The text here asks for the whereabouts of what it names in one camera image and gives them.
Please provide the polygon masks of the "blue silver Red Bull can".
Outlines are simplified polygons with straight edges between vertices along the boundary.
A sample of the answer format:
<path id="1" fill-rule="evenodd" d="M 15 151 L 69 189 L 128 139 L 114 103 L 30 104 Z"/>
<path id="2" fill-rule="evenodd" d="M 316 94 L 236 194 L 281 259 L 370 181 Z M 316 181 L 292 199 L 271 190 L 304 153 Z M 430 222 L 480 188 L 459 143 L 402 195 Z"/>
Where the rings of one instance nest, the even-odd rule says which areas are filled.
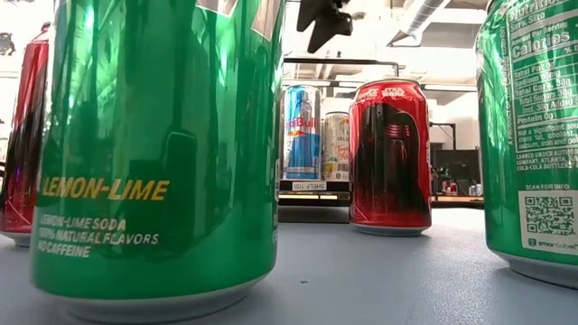
<path id="1" fill-rule="evenodd" d="M 285 96 L 285 87 L 282 87 L 280 93 L 280 101 L 279 101 L 279 167 L 278 167 L 278 180 L 283 179 L 283 170 L 284 170 L 284 96 Z"/>
<path id="2" fill-rule="evenodd" d="M 287 180 L 321 178 L 322 91 L 294 85 L 284 93 L 284 165 Z"/>

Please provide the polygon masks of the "white Celsius tropical can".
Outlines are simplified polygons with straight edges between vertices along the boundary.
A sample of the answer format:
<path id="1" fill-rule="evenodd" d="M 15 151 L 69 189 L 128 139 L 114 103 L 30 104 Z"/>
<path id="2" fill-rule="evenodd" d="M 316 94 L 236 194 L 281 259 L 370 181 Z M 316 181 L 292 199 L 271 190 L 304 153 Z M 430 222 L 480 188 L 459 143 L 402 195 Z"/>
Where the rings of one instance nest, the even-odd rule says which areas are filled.
<path id="1" fill-rule="evenodd" d="M 349 114 L 330 112 L 322 127 L 322 177 L 325 181 L 349 181 Z"/>

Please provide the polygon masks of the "red Coca-Cola can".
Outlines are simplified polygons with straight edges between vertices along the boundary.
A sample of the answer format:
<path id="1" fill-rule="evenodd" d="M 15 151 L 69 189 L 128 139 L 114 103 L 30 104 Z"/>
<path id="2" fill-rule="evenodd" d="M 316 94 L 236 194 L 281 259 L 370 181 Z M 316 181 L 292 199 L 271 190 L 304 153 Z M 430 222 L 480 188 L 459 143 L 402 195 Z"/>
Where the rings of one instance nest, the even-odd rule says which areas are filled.
<path id="1" fill-rule="evenodd" d="M 44 23 L 41 32 L 24 48 L 0 190 L 0 235 L 21 247 L 28 247 L 31 242 L 50 27 L 49 22 Z"/>
<path id="2" fill-rule="evenodd" d="M 350 105 L 350 224 L 387 237 L 432 225 L 429 116 L 413 79 L 360 86 Z"/>

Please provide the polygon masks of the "green Sprite can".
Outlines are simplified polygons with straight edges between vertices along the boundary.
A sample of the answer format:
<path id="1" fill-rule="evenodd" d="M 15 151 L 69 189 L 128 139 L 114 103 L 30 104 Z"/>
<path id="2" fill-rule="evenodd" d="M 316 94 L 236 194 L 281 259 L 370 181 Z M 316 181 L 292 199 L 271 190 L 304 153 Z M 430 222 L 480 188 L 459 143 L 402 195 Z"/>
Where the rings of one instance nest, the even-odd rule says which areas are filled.
<path id="1" fill-rule="evenodd" d="M 54 0 L 33 286 L 187 320 L 275 266 L 284 0 Z"/>
<path id="2" fill-rule="evenodd" d="M 489 0 L 475 50 L 487 246 L 578 289 L 578 0 Z"/>

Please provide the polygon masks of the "wooden shelf with black rails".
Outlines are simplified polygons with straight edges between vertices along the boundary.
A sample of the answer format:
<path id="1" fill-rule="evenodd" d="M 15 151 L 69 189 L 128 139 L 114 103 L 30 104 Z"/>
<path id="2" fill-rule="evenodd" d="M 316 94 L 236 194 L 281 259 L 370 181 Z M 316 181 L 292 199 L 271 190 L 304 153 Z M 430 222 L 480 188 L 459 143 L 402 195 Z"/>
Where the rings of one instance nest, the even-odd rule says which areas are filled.
<path id="1" fill-rule="evenodd" d="M 296 84 L 317 85 L 323 91 L 336 88 L 349 91 L 344 97 L 351 99 L 354 91 L 369 80 L 368 77 L 345 80 L 333 77 L 332 70 L 367 68 L 371 72 L 383 70 L 386 77 L 397 77 L 401 66 L 397 62 L 347 58 L 284 58 L 286 68 L 313 65 L 318 71 L 308 79 L 297 78 Z M 286 223 L 347 224 L 350 218 L 350 185 L 345 181 L 280 180 L 279 220 Z"/>

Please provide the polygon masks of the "distant black equipment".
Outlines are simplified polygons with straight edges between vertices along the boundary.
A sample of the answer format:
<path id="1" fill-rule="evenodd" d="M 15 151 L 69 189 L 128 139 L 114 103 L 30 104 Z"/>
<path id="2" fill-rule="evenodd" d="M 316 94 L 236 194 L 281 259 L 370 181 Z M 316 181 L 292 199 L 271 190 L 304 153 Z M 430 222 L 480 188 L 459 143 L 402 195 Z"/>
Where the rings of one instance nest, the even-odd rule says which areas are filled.
<path id="1" fill-rule="evenodd" d="M 452 176 L 448 167 L 433 168 L 433 187 L 436 195 L 446 195 L 451 182 Z"/>

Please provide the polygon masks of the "blue table mat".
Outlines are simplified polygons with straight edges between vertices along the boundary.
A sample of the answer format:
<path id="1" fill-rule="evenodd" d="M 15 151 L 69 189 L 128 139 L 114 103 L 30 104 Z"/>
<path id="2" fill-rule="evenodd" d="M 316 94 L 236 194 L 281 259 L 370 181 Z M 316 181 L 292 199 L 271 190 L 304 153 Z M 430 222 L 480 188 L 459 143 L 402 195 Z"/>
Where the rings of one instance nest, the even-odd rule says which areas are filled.
<path id="1" fill-rule="evenodd" d="M 284 223 L 274 271 L 243 301 L 172 325 L 578 325 L 578 290 L 512 272 L 478 209 L 437 209 L 420 237 Z"/>

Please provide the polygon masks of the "silver ceiling duct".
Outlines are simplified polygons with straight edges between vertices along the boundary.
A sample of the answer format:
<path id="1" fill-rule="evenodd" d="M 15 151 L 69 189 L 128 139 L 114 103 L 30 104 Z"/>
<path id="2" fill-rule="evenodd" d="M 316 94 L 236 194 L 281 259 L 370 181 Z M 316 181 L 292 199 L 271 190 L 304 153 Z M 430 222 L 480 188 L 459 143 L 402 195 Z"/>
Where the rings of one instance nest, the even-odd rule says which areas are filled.
<path id="1" fill-rule="evenodd" d="M 433 15 L 444 9 L 452 0 L 405 0 L 404 12 L 397 20 L 397 33 L 388 46 L 422 33 L 431 23 Z"/>

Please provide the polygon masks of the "black background frame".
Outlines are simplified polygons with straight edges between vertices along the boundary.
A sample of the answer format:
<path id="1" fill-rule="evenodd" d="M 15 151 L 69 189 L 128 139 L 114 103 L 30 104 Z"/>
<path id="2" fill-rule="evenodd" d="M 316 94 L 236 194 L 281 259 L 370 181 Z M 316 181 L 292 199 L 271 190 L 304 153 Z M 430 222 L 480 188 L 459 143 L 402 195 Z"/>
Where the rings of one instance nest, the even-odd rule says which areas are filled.
<path id="1" fill-rule="evenodd" d="M 440 128 L 443 133 L 446 134 L 447 137 L 449 137 L 452 140 L 452 150 L 457 150 L 457 127 L 455 123 L 438 123 L 438 122 L 429 122 L 429 126 L 430 129 L 432 127 L 438 127 Z M 446 130 L 444 129 L 445 127 L 450 127 L 452 129 L 452 134 L 449 135 Z"/>

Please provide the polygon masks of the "black metal table frame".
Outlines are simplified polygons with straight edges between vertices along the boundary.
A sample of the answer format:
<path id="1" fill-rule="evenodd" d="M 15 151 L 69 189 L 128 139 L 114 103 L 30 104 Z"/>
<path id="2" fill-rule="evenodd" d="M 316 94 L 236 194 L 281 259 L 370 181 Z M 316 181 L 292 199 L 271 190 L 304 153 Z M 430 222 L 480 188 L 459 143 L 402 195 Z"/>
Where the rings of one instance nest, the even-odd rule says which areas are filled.
<path id="1" fill-rule="evenodd" d="M 432 196 L 434 209 L 484 209 L 482 197 Z"/>

